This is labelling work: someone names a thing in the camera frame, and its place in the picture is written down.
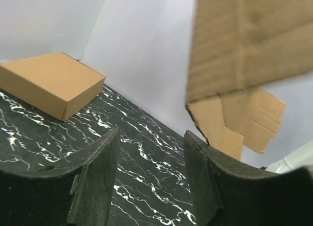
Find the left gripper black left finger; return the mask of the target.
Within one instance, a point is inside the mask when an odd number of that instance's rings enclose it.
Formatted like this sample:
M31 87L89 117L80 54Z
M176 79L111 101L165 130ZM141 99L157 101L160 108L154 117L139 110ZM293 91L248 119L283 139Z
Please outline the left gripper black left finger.
M3 226L105 226L120 156L120 129L37 171L0 171Z

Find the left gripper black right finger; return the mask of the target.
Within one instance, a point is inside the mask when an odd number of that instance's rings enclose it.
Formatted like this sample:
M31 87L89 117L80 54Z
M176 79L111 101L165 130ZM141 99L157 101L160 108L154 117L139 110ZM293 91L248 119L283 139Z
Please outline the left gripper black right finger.
M310 226L313 168L276 174L242 163L191 131L184 159L199 226Z

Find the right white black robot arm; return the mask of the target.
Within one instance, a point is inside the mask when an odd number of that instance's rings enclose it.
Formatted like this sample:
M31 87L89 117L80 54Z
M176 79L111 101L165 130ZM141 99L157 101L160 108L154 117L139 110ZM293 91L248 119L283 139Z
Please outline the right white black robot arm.
M307 143L279 161L266 167L261 167L261 169L272 173L284 174L303 166L311 166L312 164L313 146Z

